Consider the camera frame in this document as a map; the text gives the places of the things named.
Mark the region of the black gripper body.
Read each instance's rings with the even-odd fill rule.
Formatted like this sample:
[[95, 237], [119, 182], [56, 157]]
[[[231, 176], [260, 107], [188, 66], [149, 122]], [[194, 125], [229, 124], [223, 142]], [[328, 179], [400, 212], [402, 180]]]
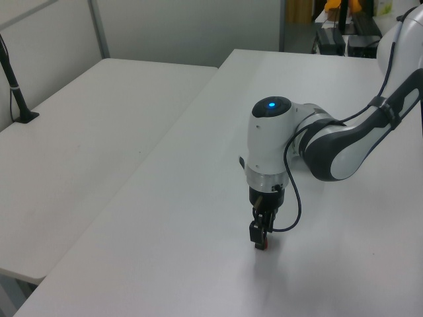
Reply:
[[278, 213], [278, 209], [284, 202], [285, 189], [277, 186], [277, 191], [272, 193], [258, 192], [252, 188], [249, 188], [249, 201], [253, 208], [253, 217], [256, 218], [258, 214], [264, 214], [267, 212]]

